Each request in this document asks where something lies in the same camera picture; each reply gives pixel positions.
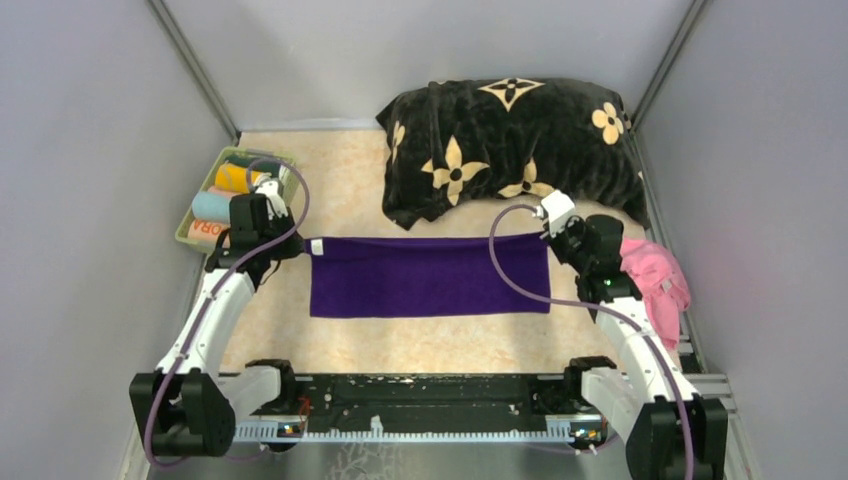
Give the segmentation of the light blue towel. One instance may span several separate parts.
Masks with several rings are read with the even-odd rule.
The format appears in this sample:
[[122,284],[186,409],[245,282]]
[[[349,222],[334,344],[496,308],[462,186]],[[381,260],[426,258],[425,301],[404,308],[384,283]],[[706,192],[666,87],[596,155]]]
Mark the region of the light blue towel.
[[192,200],[191,212],[198,220],[229,225],[230,200],[231,196],[201,191]]

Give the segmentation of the purple towel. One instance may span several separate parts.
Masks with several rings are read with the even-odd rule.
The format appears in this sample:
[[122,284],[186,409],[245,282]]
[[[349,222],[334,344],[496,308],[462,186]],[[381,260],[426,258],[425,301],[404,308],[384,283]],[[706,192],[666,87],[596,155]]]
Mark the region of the purple towel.
[[311,257],[313,317],[423,318],[541,313],[551,295],[548,248],[536,234],[469,238],[319,237]]

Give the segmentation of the black floral blanket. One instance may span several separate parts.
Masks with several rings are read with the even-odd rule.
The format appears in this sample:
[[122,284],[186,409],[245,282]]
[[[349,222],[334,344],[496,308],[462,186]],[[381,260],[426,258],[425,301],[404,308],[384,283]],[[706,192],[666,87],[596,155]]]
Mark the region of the black floral blanket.
[[403,229],[477,199],[562,192],[649,228],[621,95],[568,78],[431,82],[376,117],[388,158],[383,214]]

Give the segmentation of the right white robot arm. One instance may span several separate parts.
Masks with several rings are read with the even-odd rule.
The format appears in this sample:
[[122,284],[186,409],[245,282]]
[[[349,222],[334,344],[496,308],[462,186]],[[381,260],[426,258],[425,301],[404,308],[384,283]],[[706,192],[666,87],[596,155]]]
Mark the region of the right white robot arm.
[[563,398],[576,412],[593,407],[625,446],[633,479],[722,479],[728,412],[681,373],[653,327],[644,295],[622,267],[623,224],[607,215],[567,214],[548,224],[546,241],[576,272],[577,305],[589,310],[619,360],[570,361]]

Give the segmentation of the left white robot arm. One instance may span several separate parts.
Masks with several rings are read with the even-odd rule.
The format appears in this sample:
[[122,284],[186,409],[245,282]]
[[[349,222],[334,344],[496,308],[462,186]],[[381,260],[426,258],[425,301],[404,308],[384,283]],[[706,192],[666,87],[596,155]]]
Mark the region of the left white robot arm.
[[230,200],[230,226],[218,237],[183,329],[150,373],[131,380],[129,395],[151,465],[176,466],[190,457],[222,457],[239,422],[263,406],[277,414],[300,399],[291,365],[281,359],[249,362],[221,381],[220,366],[235,326],[266,273],[302,253],[302,239],[279,193]]

